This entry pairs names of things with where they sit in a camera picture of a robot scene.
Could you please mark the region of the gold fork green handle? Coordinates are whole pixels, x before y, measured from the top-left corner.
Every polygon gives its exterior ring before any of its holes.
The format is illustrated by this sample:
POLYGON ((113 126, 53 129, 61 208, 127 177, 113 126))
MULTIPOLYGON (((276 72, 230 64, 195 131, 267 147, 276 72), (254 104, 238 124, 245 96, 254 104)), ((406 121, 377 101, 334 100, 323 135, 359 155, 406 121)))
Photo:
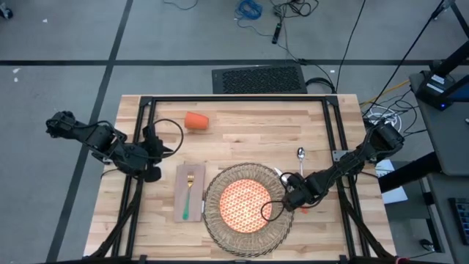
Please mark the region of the gold fork green handle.
POLYGON ((187 175, 187 184, 188 184, 188 190, 186 194, 186 199, 185 199, 185 207, 184 211, 182 213, 182 219, 184 221, 188 220, 189 215, 190 215, 190 200, 191 200, 191 189, 193 186, 195 180, 195 175, 193 172, 189 172, 187 175))

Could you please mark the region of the white paper sheet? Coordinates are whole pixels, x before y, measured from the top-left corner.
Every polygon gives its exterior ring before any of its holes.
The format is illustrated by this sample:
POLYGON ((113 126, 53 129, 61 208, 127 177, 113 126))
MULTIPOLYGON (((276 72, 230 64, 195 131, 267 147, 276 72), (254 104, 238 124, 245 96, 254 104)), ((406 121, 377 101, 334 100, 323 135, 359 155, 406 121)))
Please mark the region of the white paper sheet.
POLYGON ((404 202, 408 200, 408 197, 402 186, 395 188, 393 190, 387 191, 387 192, 383 192, 382 198, 386 205, 396 203, 396 202, 404 202))

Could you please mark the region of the orange plastic cup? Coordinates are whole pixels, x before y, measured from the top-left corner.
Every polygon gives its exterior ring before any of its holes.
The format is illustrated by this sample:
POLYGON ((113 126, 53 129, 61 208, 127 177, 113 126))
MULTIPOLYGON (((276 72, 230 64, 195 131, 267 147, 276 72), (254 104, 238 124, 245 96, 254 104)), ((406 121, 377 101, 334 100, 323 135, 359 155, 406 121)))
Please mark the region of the orange plastic cup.
POLYGON ((202 114, 188 111, 185 115, 184 126, 191 130, 207 130, 209 127, 209 118, 202 114))

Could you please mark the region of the black perforated floor mat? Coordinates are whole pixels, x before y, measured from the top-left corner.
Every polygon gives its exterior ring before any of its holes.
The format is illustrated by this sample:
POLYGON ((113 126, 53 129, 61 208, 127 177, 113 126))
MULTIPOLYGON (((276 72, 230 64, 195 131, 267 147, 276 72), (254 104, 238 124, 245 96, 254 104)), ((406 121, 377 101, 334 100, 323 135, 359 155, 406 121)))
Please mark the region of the black perforated floor mat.
POLYGON ((298 65, 266 65, 212 70, 214 94, 307 94, 298 65))

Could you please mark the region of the dark grey desk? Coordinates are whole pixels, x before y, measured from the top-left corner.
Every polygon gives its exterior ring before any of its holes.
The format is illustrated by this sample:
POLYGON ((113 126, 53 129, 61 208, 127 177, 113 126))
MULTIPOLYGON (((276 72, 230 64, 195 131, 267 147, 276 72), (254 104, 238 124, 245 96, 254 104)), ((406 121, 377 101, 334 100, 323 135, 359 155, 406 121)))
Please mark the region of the dark grey desk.
POLYGON ((462 243, 449 198, 469 199, 469 177, 427 175, 429 187, 455 264, 469 264, 469 246, 462 243))

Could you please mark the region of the round woven straw placemat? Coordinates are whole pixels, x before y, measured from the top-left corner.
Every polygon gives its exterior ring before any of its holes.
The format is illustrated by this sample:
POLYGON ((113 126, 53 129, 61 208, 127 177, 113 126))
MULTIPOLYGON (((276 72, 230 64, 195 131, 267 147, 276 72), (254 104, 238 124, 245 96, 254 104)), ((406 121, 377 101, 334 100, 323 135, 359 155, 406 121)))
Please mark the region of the round woven straw placemat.
POLYGON ((261 164, 244 163, 220 172, 207 187, 204 195, 203 218, 211 238, 223 250, 240 257, 258 257, 275 250, 288 236, 294 213, 287 211, 281 199, 285 195, 278 174, 261 164), (221 218, 219 201, 223 190, 236 180, 260 182, 269 192, 272 213, 267 224, 257 232, 236 232, 221 218))

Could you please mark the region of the black slanted pole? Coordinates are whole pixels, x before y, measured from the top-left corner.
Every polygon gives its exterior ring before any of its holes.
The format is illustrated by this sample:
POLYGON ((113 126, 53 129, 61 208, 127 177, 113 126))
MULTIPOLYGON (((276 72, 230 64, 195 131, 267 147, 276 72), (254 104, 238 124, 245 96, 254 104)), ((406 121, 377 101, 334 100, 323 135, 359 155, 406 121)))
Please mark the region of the black slanted pole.
POLYGON ((418 33, 417 37, 414 39, 414 41, 412 42, 411 46, 408 48, 408 50, 405 52, 405 55, 402 57, 402 59, 399 61, 398 65, 396 66, 396 68, 394 69, 394 71, 392 72, 392 74, 390 75, 389 79, 387 80, 387 82, 385 83, 385 85, 383 86, 383 88, 380 90, 380 93, 374 97, 373 99, 371 99, 370 101, 368 101, 366 103, 366 105, 369 105, 369 108, 366 112, 368 112, 375 104, 376 102, 380 99, 380 97, 385 93, 386 89, 388 88, 388 85, 391 83, 392 79, 394 78, 394 76, 397 74, 399 68, 404 64, 406 58, 408 57, 408 55, 410 54, 410 52, 414 49, 414 47, 416 46, 417 42, 419 41, 419 39, 421 38, 422 34, 425 32, 426 28, 430 25, 430 23, 436 19, 436 17, 439 15, 439 13, 443 10, 443 5, 445 4, 447 0, 440 0, 440 2, 438 3, 437 7, 435 8, 435 10, 432 12, 432 14, 430 15, 430 17, 428 18, 428 20, 426 21, 426 23, 424 24, 424 26, 422 27, 422 29, 420 30, 420 32, 418 33))

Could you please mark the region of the black keyboard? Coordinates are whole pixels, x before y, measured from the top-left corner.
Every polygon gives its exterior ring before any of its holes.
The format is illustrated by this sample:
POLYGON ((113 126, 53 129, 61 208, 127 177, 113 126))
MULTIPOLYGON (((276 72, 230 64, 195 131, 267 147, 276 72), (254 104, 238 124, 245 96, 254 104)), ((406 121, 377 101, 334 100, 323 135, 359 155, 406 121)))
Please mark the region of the black keyboard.
POLYGON ((469 246, 469 199, 449 198, 448 201, 462 243, 469 246))

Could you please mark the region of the black desk leg beam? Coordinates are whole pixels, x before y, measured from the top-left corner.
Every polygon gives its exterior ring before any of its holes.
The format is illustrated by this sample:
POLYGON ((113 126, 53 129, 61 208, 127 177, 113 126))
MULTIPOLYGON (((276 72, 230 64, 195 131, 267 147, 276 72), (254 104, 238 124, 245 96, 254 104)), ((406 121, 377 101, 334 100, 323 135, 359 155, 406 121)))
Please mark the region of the black desk leg beam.
POLYGON ((440 171, 440 162, 436 153, 432 152, 380 177, 380 190, 382 193, 385 193, 426 177, 430 173, 440 171))

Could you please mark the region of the orange patterned plate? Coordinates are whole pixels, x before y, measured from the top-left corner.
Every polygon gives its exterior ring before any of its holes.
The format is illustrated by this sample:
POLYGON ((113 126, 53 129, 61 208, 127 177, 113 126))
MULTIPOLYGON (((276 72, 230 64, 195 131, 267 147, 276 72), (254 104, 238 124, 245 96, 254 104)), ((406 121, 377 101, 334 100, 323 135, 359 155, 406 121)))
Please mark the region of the orange patterned plate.
POLYGON ((243 234, 260 231, 272 213, 268 190, 255 180, 242 179, 221 193, 219 209, 228 227, 243 234))

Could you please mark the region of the beige cloth napkin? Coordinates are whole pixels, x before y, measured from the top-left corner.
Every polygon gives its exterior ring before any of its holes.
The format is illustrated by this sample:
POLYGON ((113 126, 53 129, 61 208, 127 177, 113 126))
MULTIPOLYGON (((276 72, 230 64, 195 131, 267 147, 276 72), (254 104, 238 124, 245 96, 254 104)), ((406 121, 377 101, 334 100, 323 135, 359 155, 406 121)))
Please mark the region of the beige cloth napkin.
POLYGON ((204 194, 205 165, 183 164, 177 167, 174 184, 174 221, 198 222, 202 220, 203 194, 204 194), (193 172, 195 180, 191 189, 190 215, 188 220, 182 219, 185 207, 185 199, 188 190, 187 175, 193 172))

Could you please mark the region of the white printed label sheet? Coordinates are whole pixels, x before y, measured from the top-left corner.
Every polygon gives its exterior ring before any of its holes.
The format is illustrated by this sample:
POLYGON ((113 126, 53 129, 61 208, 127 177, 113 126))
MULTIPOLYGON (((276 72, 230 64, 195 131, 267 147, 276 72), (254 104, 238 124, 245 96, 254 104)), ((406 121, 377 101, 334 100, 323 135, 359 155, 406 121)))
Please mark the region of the white printed label sheet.
POLYGON ((375 166, 375 172, 378 177, 382 177, 388 173, 393 172, 394 170, 394 166, 389 159, 382 160, 375 166))

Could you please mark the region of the silver knife orange handle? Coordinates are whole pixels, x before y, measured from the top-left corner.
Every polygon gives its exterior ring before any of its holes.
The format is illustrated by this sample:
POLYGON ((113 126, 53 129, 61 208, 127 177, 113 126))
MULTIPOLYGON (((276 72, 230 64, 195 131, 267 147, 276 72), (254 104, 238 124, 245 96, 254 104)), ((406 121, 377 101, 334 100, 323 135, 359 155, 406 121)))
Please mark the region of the silver knife orange handle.
MULTIPOLYGON (((285 187, 285 189, 288 190, 288 191, 291 191, 292 188, 290 186, 288 186, 288 182, 287 182, 288 177, 286 175, 283 175, 283 172, 280 169, 275 167, 274 170, 278 174, 278 177, 280 178, 280 181, 281 181, 282 185, 285 187)), ((307 208, 298 207, 298 209, 303 214, 308 214, 309 213, 307 208)))

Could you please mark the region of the silver spoon orange handle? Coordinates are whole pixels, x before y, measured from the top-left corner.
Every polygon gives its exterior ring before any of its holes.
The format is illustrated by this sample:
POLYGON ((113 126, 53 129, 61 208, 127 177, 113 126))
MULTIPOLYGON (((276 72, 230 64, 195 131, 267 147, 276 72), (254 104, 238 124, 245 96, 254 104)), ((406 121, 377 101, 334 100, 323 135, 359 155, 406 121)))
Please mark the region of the silver spoon orange handle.
POLYGON ((297 157, 298 157, 298 160, 299 160, 299 164, 300 164, 300 174, 303 175, 303 160, 306 156, 306 153, 305 153, 305 150, 303 147, 299 147, 298 150, 297 150, 297 157))

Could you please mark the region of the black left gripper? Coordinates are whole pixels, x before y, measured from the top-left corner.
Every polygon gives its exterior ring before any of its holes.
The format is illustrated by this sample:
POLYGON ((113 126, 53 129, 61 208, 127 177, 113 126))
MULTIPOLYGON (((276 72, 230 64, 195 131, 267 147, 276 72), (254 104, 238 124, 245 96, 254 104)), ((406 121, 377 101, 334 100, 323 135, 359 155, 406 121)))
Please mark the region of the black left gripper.
POLYGON ((158 164, 162 161, 162 159, 172 156, 174 154, 174 150, 163 146, 163 141, 160 140, 155 134, 154 125, 148 125, 144 127, 142 133, 144 136, 144 141, 141 145, 148 154, 147 168, 143 176, 145 182, 152 183, 160 180, 161 178, 161 169, 158 164))

